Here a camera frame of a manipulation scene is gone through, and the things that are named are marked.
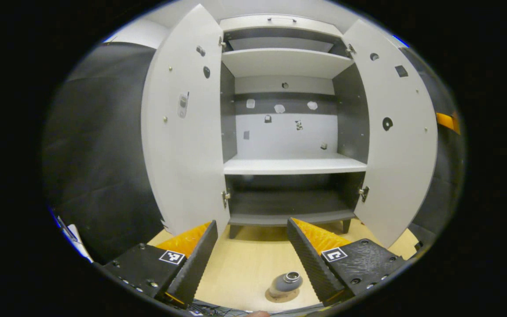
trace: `cabinet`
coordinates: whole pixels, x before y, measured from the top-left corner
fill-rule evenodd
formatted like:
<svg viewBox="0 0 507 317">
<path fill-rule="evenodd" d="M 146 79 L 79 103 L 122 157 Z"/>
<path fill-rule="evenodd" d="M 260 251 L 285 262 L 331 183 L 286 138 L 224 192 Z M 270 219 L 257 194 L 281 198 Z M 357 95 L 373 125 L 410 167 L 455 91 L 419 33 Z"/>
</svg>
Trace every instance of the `cabinet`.
<svg viewBox="0 0 507 317">
<path fill-rule="evenodd" d="M 218 23 L 201 5 L 155 53 L 142 137 L 175 235 L 212 219 L 220 236 L 228 223 L 357 216 L 386 247 L 420 207 L 437 148 L 423 82 L 369 24 L 340 34 L 282 15 Z"/>
</svg>

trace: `cabinet leg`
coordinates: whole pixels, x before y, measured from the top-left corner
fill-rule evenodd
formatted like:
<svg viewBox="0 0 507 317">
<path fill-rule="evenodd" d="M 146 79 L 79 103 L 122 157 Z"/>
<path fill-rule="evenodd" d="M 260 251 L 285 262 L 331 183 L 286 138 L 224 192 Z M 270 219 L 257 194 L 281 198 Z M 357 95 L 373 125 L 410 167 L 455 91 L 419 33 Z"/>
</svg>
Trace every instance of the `cabinet leg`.
<svg viewBox="0 0 507 317">
<path fill-rule="evenodd" d="M 236 235 L 238 234 L 238 231 L 240 231 L 240 228 L 242 228 L 242 227 L 239 225 L 230 225 L 230 234 L 229 234 L 230 239 L 233 239 L 236 237 Z"/>
<path fill-rule="evenodd" d="M 344 225 L 344 229 L 343 229 L 343 233 L 348 233 L 349 231 L 349 225 L 352 223 L 352 220 L 351 219 L 348 219 L 348 220 L 344 220 L 342 221 L 343 225 Z"/>
</svg>

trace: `light wood floor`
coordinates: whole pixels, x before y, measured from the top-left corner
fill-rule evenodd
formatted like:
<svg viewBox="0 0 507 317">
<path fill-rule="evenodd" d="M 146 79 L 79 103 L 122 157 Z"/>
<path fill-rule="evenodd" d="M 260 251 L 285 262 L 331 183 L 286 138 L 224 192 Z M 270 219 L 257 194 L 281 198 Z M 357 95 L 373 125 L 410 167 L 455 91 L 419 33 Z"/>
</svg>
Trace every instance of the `light wood floor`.
<svg viewBox="0 0 507 317">
<path fill-rule="evenodd" d="M 380 244 L 358 219 L 352 219 L 349 232 L 341 234 L 340 221 L 318 225 L 350 240 L 370 239 Z M 243 227 L 236 238 L 229 239 L 228 225 L 217 241 L 205 273 L 195 294 L 196 299 L 240 310 L 269 312 L 297 309 L 320 303 L 312 290 L 306 271 L 287 238 L 285 227 Z M 157 245 L 172 235 L 162 230 L 149 241 Z M 389 247 L 389 251 L 409 259 L 418 242 L 408 229 Z M 265 291 L 272 280 L 282 273 L 297 271 L 303 278 L 299 294 L 291 301 L 274 303 Z"/>
</svg>

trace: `cabinet shelf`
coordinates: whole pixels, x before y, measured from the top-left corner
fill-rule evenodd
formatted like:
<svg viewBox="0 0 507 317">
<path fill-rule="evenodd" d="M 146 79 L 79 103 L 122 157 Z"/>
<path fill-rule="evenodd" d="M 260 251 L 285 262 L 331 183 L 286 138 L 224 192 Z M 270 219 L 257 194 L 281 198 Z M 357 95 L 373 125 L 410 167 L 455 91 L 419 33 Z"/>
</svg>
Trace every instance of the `cabinet shelf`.
<svg viewBox="0 0 507 317">
<path fill-rule="evenodd" d="M 338 153 L 320 157 L 248 159 L 239 154 L 224 164 L 225 175 L 332 174 L 365 171 L 367 165 Z"/>
<path fill-rule="evenodd" d="M 306 76 L 335 78 L 353 64 L 344 56 L 297 48 L 252 48 L 224 52 L 222 61 L 235 78 Z"/>
<path fill-rule="evenodd" d="M 230 207 L 230 225 L 284 226 L 289 217 L 309 223 L 355 218 L 332 189 L 236 192 Z"/>
</svg>

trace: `open cabinet door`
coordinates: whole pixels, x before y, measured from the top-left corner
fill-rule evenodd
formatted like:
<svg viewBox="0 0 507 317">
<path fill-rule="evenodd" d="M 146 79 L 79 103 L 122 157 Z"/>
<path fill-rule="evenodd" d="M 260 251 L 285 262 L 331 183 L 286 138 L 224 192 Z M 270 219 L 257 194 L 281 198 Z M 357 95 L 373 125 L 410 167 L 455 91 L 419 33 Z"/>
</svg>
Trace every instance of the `open cabinet door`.
<svg viewBox="0 0 507 317">
<path fill-rule="evenodd" d="M 142 98 L 143 154 L 151 189 L 169 232 L 179 235 L 230 218 L 220 127 L 223 31 L 200 4 L 156 51 Z"/>
<path fill-rule="evenodd" d="M 354 49 L 369 108 L 369 156 L 358 218 L 390 247 L 419 210 L 433 176 L 437 123 L 428 91 L 389 38 L 358 20 L 342 37 Z"/>
</svg>

